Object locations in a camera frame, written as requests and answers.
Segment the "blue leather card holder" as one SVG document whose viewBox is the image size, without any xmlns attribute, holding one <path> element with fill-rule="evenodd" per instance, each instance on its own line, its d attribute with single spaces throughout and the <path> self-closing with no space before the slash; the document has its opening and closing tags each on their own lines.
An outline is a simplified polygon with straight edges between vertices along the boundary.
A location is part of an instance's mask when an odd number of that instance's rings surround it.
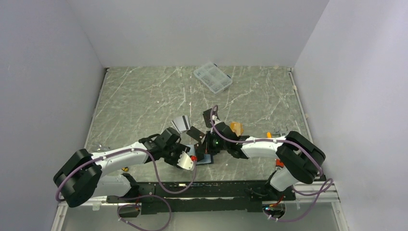
<svg viewBox="0 0 408 231">
<path fill-rule="evenodd" d="M 213 164 L 213 156 L 206 154 L 204 149 L 199 145 L 187 145 L 190 150 L 188 151 L 189 156 L 195 156 L 197 159 L 197 165 L 208 165 Z"/>
</svg>

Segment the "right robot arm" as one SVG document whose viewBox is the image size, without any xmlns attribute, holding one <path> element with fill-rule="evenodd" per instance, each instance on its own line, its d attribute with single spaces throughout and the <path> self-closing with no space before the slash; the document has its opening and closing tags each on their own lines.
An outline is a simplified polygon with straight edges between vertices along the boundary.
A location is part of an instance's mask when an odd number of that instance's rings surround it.
<svg viewBox="0 0 408 231">
<path fill-rule="evenodd" d="M 226 151 L 237 159 L 265 157 L 279 159 L 283 168 L 275 170 L 265 186 L 266 196 L 276 200 L 288 187 L 301 182 L 311 184 L 323 174 L 325 153 L 297 131 L 290 131 L 278 138 L 238 136 L 224 122 L 208 121 L 212 137 L 208 150 L 212 153 Z"/>
</svg>

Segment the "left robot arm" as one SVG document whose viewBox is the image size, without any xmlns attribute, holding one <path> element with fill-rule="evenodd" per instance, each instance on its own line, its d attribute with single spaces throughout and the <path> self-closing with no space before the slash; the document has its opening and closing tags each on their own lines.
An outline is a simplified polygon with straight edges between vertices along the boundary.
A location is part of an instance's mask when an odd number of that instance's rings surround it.
<svg viewBox="0 0 408 231">
<path fill-rule="evenodd" d="M 77 207 L 93 197 L 116 196 L 132 202 L 141 195 L 140 186 L 128 173 L 111 176 L 123 167 L 152 163 L 163 159 L 167 164 L 195 171 L 196 157 L 188 155 L 190 148 L 181 144 L 180 134 L 167 128 L 161 134 L 141 138 L 126 147 L 90 153 L 87 149 L 76 151 L 54 175 L 57 186 L 55 199 Z"/>
</svg>

